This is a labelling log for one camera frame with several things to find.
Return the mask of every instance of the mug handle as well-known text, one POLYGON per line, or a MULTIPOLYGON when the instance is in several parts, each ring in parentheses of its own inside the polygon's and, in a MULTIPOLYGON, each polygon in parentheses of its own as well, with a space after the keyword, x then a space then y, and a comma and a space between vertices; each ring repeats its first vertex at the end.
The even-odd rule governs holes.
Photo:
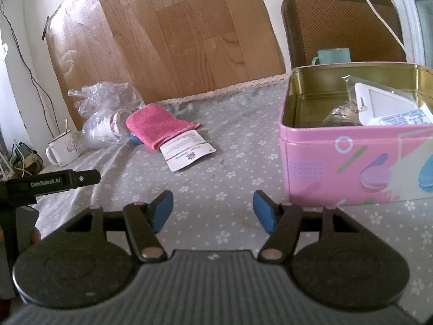
POLYGON ((52 150, 51 147, 49 146, 46 150, 45 150, 45 154, 47 154, 47 158, 48 160, 53 164, 53 165, 60 165, 60 163, 58 161, 55 161, 54 157, 51 156, 52 150))

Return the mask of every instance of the pink tin box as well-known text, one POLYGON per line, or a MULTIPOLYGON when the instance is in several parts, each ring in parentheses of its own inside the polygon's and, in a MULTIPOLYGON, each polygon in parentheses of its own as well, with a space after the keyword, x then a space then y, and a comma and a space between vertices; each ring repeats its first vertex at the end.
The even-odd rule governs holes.
POLYGON ((433 196, 433 125, 320 127, 331 110, 348 99, 342 80, 346 75, 412 90, 419 106, 424 94, 433 95, 433 70, 415 64, 294 69, 280 118, 290 201, 339 206, 433 196))

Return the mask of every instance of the pink towel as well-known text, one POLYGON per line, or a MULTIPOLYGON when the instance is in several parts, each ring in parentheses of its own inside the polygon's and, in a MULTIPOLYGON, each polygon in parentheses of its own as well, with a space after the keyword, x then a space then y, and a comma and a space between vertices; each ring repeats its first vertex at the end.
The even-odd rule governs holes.
POLYGON ((149 104, 128 117, 126 126, 149 150, 159 147, 177 135, 196 129, 200 124, 177 119, 156 104, 149 104))

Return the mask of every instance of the teal mug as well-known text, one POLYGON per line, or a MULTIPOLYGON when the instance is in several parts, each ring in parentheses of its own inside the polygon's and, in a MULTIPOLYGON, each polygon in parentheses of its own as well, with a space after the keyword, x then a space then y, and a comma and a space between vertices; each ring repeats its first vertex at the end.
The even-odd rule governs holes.
POLYGON ((318 50, 317 55, 313 58, 312 65, 315 65, 317 60, 320 64, 343 64, 351 62, 350 50, 347 48, 318 50))

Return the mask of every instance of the wooden board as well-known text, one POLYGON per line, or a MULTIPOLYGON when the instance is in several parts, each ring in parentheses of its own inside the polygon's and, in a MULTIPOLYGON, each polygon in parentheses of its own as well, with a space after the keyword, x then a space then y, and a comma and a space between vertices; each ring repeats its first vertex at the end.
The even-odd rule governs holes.
POLYGON ((263 0, 65 0, 47 43, 77 128, 68 90, 102 80, 151 103, 284 73, 263 0))

